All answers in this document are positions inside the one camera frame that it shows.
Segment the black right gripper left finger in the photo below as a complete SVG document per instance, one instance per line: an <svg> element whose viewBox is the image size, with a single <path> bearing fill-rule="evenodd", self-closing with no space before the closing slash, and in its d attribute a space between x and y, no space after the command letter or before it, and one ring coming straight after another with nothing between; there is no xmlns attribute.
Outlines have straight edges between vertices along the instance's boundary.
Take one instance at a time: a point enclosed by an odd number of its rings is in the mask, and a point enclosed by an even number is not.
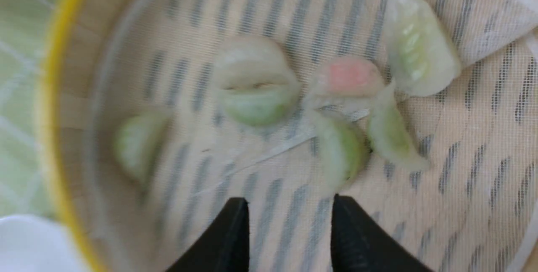
<svg viewBox="0 0 538 272"><path fill-rule="evenodd" d="M203 234L168 272L248 272L250 226L245 198L229 198Z"/></svg>

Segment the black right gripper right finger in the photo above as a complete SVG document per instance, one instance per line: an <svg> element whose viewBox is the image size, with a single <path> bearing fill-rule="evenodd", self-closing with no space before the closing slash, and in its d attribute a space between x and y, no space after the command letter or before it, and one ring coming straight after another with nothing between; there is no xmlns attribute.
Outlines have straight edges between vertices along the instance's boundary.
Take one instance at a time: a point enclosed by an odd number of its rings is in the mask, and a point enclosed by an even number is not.
<svg viewBox="0 0 538 272"><path fill-rule="evenodd" d="M335 272L430 272L350 196L334 196L330 253Z"/></svg>

